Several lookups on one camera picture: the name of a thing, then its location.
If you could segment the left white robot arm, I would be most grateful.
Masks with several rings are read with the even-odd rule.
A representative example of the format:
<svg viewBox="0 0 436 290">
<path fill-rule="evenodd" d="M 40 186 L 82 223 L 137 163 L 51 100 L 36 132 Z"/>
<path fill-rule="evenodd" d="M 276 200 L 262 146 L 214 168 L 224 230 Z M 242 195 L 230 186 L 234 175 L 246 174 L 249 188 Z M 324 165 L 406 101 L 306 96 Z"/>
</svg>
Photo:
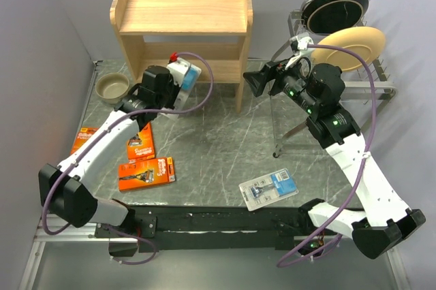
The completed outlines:
<svg viewBox="0 0 436 290">
<path fill-rule="evenodd" d="M 173 108 L 183 83 L 183 73 L 171 67 L 152 65 L 108 115 L 103 125 L 74 154 L 38 174 L 43 213 L 51 212 L 74 227 L 87 223 L 111 226 L 125 237 L 135 229 L 135 212 L 115 200 L 97 198 L 88 190 L 112 151 L 157 116 L 162 108 Z"/>
</svg>

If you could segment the blue razor blister pack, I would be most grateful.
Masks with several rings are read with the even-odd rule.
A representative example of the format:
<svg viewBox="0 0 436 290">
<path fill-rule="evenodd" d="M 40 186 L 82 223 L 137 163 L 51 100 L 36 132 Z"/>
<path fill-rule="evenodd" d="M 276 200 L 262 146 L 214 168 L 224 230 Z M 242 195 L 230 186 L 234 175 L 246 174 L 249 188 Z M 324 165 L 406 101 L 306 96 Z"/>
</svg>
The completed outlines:
<svg viewBox="0 0 436 290">
<path fill-rule="evenodd" d="M 286 168 L 240 183 L 238 187 L 250 212 L 298 194 Z"/>
<path fill-rule="evenodd" d="M 176 98 L 175 108 L 173 110 L 166 109 L 167 111 L 171 112 L 171 111 L 183 110 L 185 103 L 186 103 L 187 99 L 189 98 L 189 95 L 190 95 L 195 83 L 197 82 L 199 75 L 202 72 L 202 70 L 198 66 L 193 65 L 193 64 L 192 64 L 192 70 L 193 70 L 193 73 L 190 75 L 190 78 L 187 76 L 185 78 L 185 80 L 183 81 L 182 85 L 180 86 L 181 89 L 180 89 L 179 94 Z"/>
</svg>

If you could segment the wooden two-tier shelf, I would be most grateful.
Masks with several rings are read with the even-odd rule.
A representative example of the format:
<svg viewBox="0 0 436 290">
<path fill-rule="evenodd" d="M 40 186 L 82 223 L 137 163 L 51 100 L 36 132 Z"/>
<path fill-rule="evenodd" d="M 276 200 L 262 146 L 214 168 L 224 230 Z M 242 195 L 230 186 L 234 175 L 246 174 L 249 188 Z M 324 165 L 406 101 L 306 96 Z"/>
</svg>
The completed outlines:
<svg viewBox="0 0 436 290">
<path fill-rule="evenodd" d="M 236 85 L 240 112 L 251 31 L 252 0 L 113 0 L 110 22 L 132 78 L 164 65 L 174 52 L 193 52 L 216 83 Z"/>
</svg>

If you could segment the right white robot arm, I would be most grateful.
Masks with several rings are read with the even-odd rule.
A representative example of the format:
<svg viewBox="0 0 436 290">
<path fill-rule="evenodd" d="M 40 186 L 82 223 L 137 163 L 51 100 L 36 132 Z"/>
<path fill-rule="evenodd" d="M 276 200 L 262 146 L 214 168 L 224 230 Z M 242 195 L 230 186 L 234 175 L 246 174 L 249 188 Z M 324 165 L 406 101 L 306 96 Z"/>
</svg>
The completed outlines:
<svg viewBox="0 0 436 290">
<path fill-rule="evenodd" d="M 313 199 L 299 208 L 299 229 L 314 234 L 325 227 L 351 238 L 364 256 L 375 259 L 410 237 L 426 218 L 390 186 L 366 148 L 356 121 L 339 103 L 345 89 L 341 69 L 320 63 L 304 77 L 300 68 L 300 63 L 285 67 L 283 62 L 271 61 L 259 71 L 245 72 L 243 78 L 255 97 L 272 82 L 271 96 L 283 93 L 307 113 L 305 127 L 341 168 L 363 209 L 339 210 L 322 199 Z"/>
</svg>

